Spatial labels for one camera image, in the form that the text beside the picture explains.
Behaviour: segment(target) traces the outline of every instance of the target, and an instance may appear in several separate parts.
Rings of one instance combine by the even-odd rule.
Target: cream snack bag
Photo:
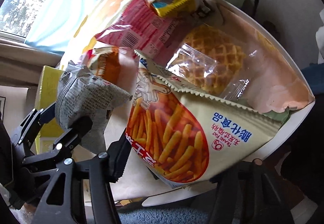
[[[281,124],[207,94],[142,52],[126,137],[161,180],[177,187],[211,177],[269,140]]]

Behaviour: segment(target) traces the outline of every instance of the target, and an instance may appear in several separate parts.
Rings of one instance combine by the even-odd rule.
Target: tree
[[[4,0],[0,7],[0,30],[27,36],[45,0]]]

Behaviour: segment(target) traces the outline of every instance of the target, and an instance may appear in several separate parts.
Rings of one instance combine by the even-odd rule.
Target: snack stick
[[[193,176],[193,172],[192,171],[187,171],[187,176]]]
[[[131,120],[128,125],[128,127],[130,127],[130,128],[132,128],[134,126],[135,121],[137,120],[137,115],[140,111],[142,101],[143,101],[143,98],[138,98],[136,100],[136,105],[134,107],[133,114],[132,114]]]
[[[162,167],[164,170],[166,170],[170,167],[170,164],[169,163],[160,164],[160,167]]]
[[[170,141],[166,144],[165,148],[163,149],[162,154],[160,155],[159,163],[163,164],[166,161],[169,154],[172,152],[177,143],[181,140],[181,135],[182,134],[180,131],[176,131],[173,134]]]
[[[195,168],[196,168],[196,172],[195,174],[200,174],[201,172],[201,160],[202,160],[202,147],[203,147],[203,136],[201,134],[201,131],[198,131],[195,137],[195,160],[194,160],[194,164],[195,164]]]
[[[143,113],[144,124],[145,124],[145,132],[147,133],[147,116]]]
[[[157,132],[157,124],[156,122],[152,122],[152,137],[153,137],[153,149],[154,149],[154,160],[159,159],[159,138],[158,138],[158,132]]]
[[[156,171],[158,171],[161,175],[164,175],[165,174],[165,171],[163,170],[162,167],[158,166],[158,164],[155,164],[154,165],[154,168]]]
[[[193,172],[192,171],[187,171],[175,178],[172,179],[172,181],[175,181],[175,182],[180,182],[180,181],[183,181],[185,180],[186,178],[188,177],[192,177],[193,176]]]
[[[159,113],[160,113],[161,120],[165,121],[165,123],[167,123],[170,120],[171,116],[168,115],[165,111],[159,110]]]
[[[146,145],[146,139],[144,138],[137,138],[135,141],[138,142],[140,145]]]
[[[159,98],[159,101],[162,102],[162,103],[167,103],[168,102],[168,96],[165,93],[158,92],[158,98]]]
[[[151,113],[149,110],[146,110],[146,117],[147,117],[147,128],[146,128],[146,146],[145,149],[148,151],[151,147],[152,141],[152,119]]]
[[[141,138],[144,130],[144,118],[141,115],[140,126],[138,127],[138,133],[136,138]]]
[[[161,114],[160,114],[160,112],[161,111],[159,109],[156,109],[154,111],[154,117],[155,117],[155,122],[157,123],[158,136],[160,138],[160,141],[161,141],[163,149],[164,149],[166,144],[163,142],[163,127],[162,127],[162,123],[161,123]]]
[[[187,172],[188,169],[191,167],[191,164],[192,164],[192,162],[189,160],[186,162],[186,164],[183,167],[179,168],[178,170],[175,170],[174,172],[171,172],[170,174],[165,175],[165,177],[168,179],[175,178],[175,177],[183,174],[184,172]]]
[[[168,102],[168,106],[169,106],[172,110],[174,110],[174,109],[177,107],[176,103],[174,103],[174,101],[172,101],[172,100],[170,100],[170,101]]]
[[[165,131],[163,134],[163,142],[165,144],[167,144],[170,139],[173,127],[180,120],[181,113],[182,113],[182,107],[180,104],[178,104],[176,109],[174,110],[174,113],[172,114],[171,118],[169,119],[169,121],[167,122],[166,127],[165,127]]]
[[[204,158],[204,160],[201,163],[201,168],[204,169],[206,167],[206,163],[207,163],[207,157]]]
[[[176,152],[176,154],[174,156],[175,161],[178,161],[180,159],[180,157],[186,151],[186,148],[188,146],[189,136],[190,136],[190,133],[191,133],[191,128],[192,128],[191,124],[186,124],[186,126],[184,127],[181,142],[180,142],[179,147],[177,149],[177,152]]]
[[[190,159],[194,152],[195,148],[193,146],[188,146],[180,159],[170,168],[170,172],[174,172],[182,167]]]
[[[129,136],[133,138],[133,128],[129,128]]]
[[[138,120],[136,120],[135,124],[134,124],[134,128],[133,128],[133,139],[137,138],[137,132],[138,132],[138,126],[139,126],[139,122]]]

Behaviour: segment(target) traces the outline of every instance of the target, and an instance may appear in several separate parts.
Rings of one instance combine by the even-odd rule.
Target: pink snack package
[[[157,16],[146,0],[132,0],[120,18],[112,26],[96,34],[95,38],[109,45],[142,50],[154,59],[172,42],[181,41],[181,38],[174,35],[171,38],[171,35],[182,24],[183,20],[178,18]]]

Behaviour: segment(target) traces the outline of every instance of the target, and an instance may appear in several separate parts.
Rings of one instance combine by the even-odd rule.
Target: orange snack bag
[[[94,75],[116,84],[120,73],[119,53],[127,51],[128,48],[115,46],[94,49],[87,66]]]

